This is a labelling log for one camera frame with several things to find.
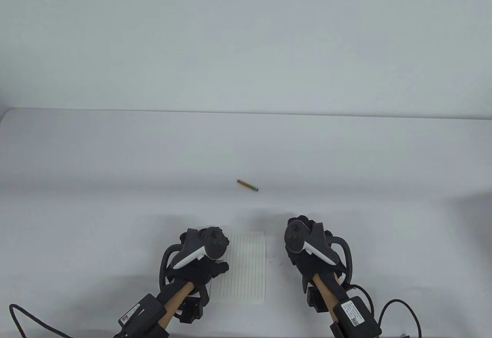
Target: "pencil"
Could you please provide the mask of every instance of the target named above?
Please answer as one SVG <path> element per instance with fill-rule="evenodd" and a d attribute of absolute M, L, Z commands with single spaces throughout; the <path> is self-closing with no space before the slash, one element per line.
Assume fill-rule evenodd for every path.
<path fill-rule="evenodd" d="M 242 185 L 243 185 L 243 186 L 245 186 L 245 187 L 248 187 L 249 189 L 252 189 L 253 191 L 258 191 L 258 189 L 257 189 L 255 186 L 252 186 L 252 185 L 250 185 L 250 184 L 248 184 L 248 183 L 246 183 L 246 182 L 243 182 L 243 181 L 242 181 L 242 180 L 240 180 L 240 179 L 238 179 L 238 180 L 237 180 L 237 182 L 238 182 L 239 184 L 242 184 Z"/>

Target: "label sticker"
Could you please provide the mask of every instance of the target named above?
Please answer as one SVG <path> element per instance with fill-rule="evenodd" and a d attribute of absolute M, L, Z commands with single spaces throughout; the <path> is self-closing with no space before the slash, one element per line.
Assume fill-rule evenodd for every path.
<path fill-rule="evenodd" d="M 130 317 L 137 311 L 137 309 L 140 307 L 140 303 L 137 303 L 135 306 L 131 308 L 129 312 L 127 312 L 123 317 L 120 319 L 121 323 L 125 325 L 128 320 L 130 320 Z"/>
<path fill-rule="evenodd" d="M 342 303 L 341 308 L 343 308 L 343 311 L 345 311 L 346 315 L 348 316 L 354 327 L 364 322 L 364 318 L 362 317 L 359 310 L 357 310 L 352 301 Z"/>

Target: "white tabletop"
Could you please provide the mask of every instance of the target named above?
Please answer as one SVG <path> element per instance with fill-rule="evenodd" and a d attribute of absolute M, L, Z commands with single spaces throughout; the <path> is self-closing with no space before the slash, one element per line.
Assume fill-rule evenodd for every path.
<path fill-rule="evenodd" d="M 480 120 L 11 110 L 0 124 L 0 301 L 77 338 L 111 337 L 158 292 L 177 234 L 217 224 L 265 232 L 265 303 L 210 303 L 170 333 L 330 336 L 283 248 L 286 219 L 305 214 L 349 243 L 352 282 L 376 315 L 401 298 L 425 336 L 485 336 L 491 137 Z M 4 309 L 2 337 L 14 329 Z M 399 306 L 382 329 L 416 335 Z"/>

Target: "lined paper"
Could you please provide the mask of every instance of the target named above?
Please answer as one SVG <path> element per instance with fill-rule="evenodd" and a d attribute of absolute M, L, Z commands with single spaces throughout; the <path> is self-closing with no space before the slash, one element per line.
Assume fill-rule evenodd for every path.
<path fill-rule="evenodd" d="M 223 261 L 229 271 L 211 280 L 210 300 L 263 303 L 266 285 L 266 246 L 263 232 L 227 232 L 230 244 Z"/>

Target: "black glove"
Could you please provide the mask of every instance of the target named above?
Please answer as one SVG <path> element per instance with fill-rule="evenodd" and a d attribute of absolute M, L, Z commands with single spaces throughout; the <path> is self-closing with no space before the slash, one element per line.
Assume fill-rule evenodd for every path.
<path fill-rule="evenodd" d="M 206 229 L 201 229 L 198 234 L 202 235 Z M 180 241 L 184 244 L 186 239 L 186 233 L 181 234 Z M 189 264 L 183 266 L 179 269 L 173 269 L 167 267 L 165 275 L 167 280 L 171 282 L 172 279 L 186 280 L 187 282 L 192 282 L 195 289 L 202 287 L 212 278 L 225 273 L 229 270 L 229 264 L 226 262 L 216 262 L 215 260 L 209 259 L 204 256 L 200 260 L 193 260 Z"/>
<path fill-rule="evenodd" d="M 309 230 L 311 230 L 313 224 L 315 224 L 314 220 L 309 220 L 304 215 L 290 218 L 287 224 L 290 224 L 294 220 L 300 220 L 309 228 Z M 332 235 L 333 234 L 330 231 L 325 231 L 325 237 L 331 237 Z M 333 275 L 333 273 L 336 273 L 338 277 L 341 277 L 342 273 L 346 273 L 346 267 L 342 264 L 341 261 L 337 265 L 330 265 L 321 260 L 316 255 L 308 254 L 306 250 L 302 250 L 299 253 L 294 253 L 290 251 L 287 247 L 285 247 L 285 250 L 287 250 L 287 254 L 290 261 L 292 262 L 292 265 L 295 265 L 303 276 L 304 293 L 306 292 L 308 282 L 314 285 L 312 282 L 312 278 L 315 274 L 319 274 L 320 276 L 322 276 Z"/>

